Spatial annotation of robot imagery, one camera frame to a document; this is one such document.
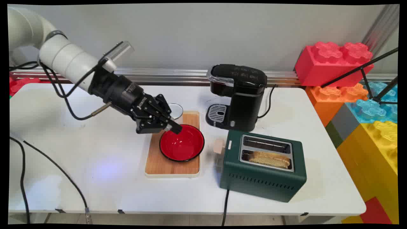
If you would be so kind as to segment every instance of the yellow lego block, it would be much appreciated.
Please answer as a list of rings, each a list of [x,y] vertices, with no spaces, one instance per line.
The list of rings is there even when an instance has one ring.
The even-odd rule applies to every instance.
[[[349,216],[342,223],[363,223],[363,220],[360,216]]]
[[[364,202],[375,197],[375,191],[373,189],[373,184],[368,180],[360,166],[353,159],[352,154],[354,152],[360,152],[362,147],[357,143],[354,143],[352,136],[349,136],[346,141],[344,141],[338,148],[337,151],[342,159],[346,169],[349,172],[350,177],[353,180],[356,188],[358,189]]]
[[[362,123],[337,150],[363,200],[377,197],[398,224],[397,124]]]

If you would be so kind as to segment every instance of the black bowl rim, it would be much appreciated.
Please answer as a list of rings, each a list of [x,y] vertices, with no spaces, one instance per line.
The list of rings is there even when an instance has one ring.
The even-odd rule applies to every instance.
[[[175,159],[169,158],[169,157],[167,157],[167,155],[165,155],[165,154],[162,152],[162,150],[161,150],[161,139],[162,139],[162,136],[164,136],[164,134],[165,134],[165,133],[164,133],[164,134],[162,134],[161,137],[160,137],[160,142],[158,143],[158,147],[160,148],[161,154],[164,155],[164,157],[170,159],[171,161],[176,161],[176,162],[190,161],[190,160],[196,158],[197,156],[199,156],[199,155],[202,153],[202,151],[203,151],[203,149],[204,149],[204,147],[205,147],[205,137],[204,137],[204,134],[202,133],[202,131],[201,131],[200,129],[194,127],[193,125],[188,125],[188,124],[181,124],[181,125],[184,125],[184,126],[192,126],[193,128],[197,129],[197,130],[201,133],[202,138],[203,138],[202,148],[201,148],[200,152],[197,153],[194,157],[189,158],[189,159],[186,159],[186,160],[183,160],[183,161],[181,161],[181,160],[175,160]]]

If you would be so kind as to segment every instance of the coffee maker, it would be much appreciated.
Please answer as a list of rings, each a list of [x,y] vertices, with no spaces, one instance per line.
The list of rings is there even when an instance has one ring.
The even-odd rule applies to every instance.
[[[209,68],[206,76],[212,93],[232,98],[230,105],[211,105],[206,122],[221,129],[252,131],[267,86],[264,72],[246,66],[218,64]]]

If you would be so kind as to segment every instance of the white wall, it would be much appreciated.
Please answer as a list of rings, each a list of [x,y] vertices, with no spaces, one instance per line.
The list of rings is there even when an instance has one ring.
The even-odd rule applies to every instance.
[[[385,45],[383,45],[382,49],[377,53],[376,57],[383,55],[386,52],[389,52],[397,47],[398,47],[398,27],[389,37]],[[397,67],[398,67],[398,52],[376,62],[371,72],[396,74]]]
[[[106,4],[39,6],[32,9],[100,57],[129,40],[135,53],[121,67],[207,69],[245,64],[292,71],[306,45],[361,42],[383,5],[302,4]],[[14,52],[18,63],[37,50]]]

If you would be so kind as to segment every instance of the toast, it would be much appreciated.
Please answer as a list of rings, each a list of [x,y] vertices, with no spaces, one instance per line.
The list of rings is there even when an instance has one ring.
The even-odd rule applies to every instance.
[[[254,151],[250,154],[249,161],[280,168],[288,168],[290,159],[284,155],[272,152]]]

